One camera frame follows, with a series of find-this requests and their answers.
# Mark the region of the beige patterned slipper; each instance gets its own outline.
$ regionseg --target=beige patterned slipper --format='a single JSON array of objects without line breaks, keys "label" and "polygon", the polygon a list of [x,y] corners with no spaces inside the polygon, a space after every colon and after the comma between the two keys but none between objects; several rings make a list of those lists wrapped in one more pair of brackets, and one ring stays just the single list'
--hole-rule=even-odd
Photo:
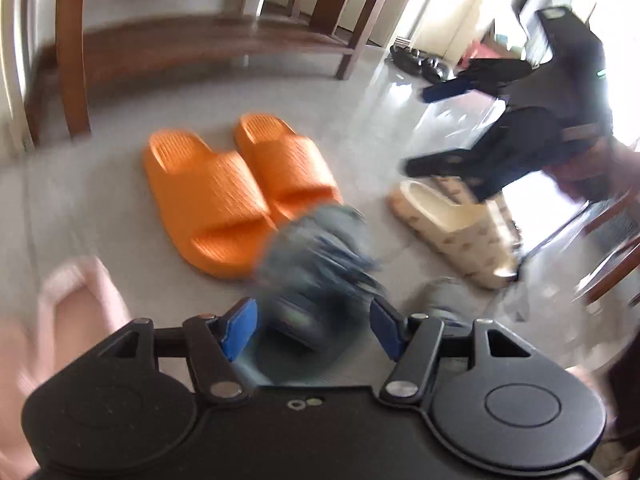
[{"label": "beige patterned slipper", "polygon": [[509,231],[486,204],[455,204],[415,180],[400,183],[389,204],[464,278],[484,288],[502,288],[515,277],[518,263]]},{"label": "beige patterned slipper", "polygon": [[[436,185],[453,200],[453,202],[456,202],[458,204],[478,203],[478,200],[476,200],[474,194],[469,191],[469,188],[461,178],[456,176],[434,176],[431,178],[436,183]],[[511,232],[513,246],[515,248],[519,248],[522,245],[522,234],[520,233],[516,222],[513,221],[509,206],[507,206],[507,203],[504,200],[504,195],[502,193],[498,193],[487,199],[486,202],[488,204],[495,204],[498,211],[500,212],[500,215],[504,219],[504,223],[507,225],[509,231]]]}]

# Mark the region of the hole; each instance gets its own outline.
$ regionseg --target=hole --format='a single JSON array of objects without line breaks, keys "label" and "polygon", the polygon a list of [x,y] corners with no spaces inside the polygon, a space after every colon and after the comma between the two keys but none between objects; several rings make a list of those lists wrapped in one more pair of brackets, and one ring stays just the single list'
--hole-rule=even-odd
[{"label": "hole", "polygon": [[324,397],[307,397],[306,405],[310,408],[315,408],[316,406],[322,406],[324,403]]},{"label": "hole", "polygon": [[291,410],[299,412],[300,410],[304,410],[306,408],[306,402],[302,399],[293,399],[287,402],[287,407]]},{"label": "hole", "polygon": [[182,357],[159,357],[158,370],[180,381],[191,393],[195,391],[186,359]]},{"label": "hole", "polygon": [[138,349],[138,332],[129,332],[114,341],[106,348],[100,357],[117,357],[118,359],[133,359]]},{"label": "hole", "polygon": [[511,339],[497,330],[487,332],[489,350],[493,357],[530,357],[531,354],[520,348]]}]

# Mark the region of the metal screw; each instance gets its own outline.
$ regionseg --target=metal screw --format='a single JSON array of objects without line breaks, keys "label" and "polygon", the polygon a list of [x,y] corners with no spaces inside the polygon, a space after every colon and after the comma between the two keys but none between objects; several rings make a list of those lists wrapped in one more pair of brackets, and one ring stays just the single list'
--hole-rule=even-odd
[{"label": "metal screw", "polygon": [[411,381],[391,381],[385,386],[385,390],[391,396],[405,399],[418,393],[418,386]]},{"label": "metal screw", "polygon": [[212,395],[220,399],[232,399],[242,393],[242,386],[233,381],[220,381],[209,388]]},{"label": "metal screw", "polygon": [[306,402],[301,399],[293,399],[287,402],[287,407],[299,412],[300,410],[304,410],[306,408]]},{"label": "metal screw", "polygon": [[306,400],[306,405],[314,408],[316,406],[322,406],[323,402],[324,400],[322,400],[320,397],[309,397]]}]

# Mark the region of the pink fabric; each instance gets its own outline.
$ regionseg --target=pink fabric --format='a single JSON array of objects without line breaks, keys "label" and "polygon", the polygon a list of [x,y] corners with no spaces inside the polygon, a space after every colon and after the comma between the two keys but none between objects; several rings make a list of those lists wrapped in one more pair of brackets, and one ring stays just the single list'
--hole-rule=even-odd
[{"label": "pink fabric", "polygon": [[462,58],[460,58],[460,67],[465,69],[469,68],[469,60],[475,59],[476,57],[481,57],[483,59],[498,59],[502,56],[490,49],[484,43],[480,43],[478,40],[474,40],[462,55]]},{"label": "pink fabric", "polygon": [[[73,304],[68,312],[59,312],[65,298],[81,288],[95,297],[97,308]],[[65,262],[45,280],[38,298],[38,378],[45,381],[130,320],[124,300],[98,258]]]},{"label": "pink fabric", "polygon": [[22,480],[38,468],[20,425],[27,396],[130,319],[107,269],[87,257],[45,280],[34,349],[19,323],[0,324],[0,480]]}]

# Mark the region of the black shoe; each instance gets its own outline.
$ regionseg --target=black shoe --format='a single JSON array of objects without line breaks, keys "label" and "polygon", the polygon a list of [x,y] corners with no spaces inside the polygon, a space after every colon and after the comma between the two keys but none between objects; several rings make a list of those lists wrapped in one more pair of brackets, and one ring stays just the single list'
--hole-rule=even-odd
[{"label": "black shoe", "polygon": [[422,62],[421,75],[431,84],[438,84],[446,81],[444,67],[436,57],[428,57]]},{"label": "black shoe", "polygon": [[392,45],[389,49],[391,60],[403,72],[410,75],[420,75],[422,60],[420,51],[407,46]]}]

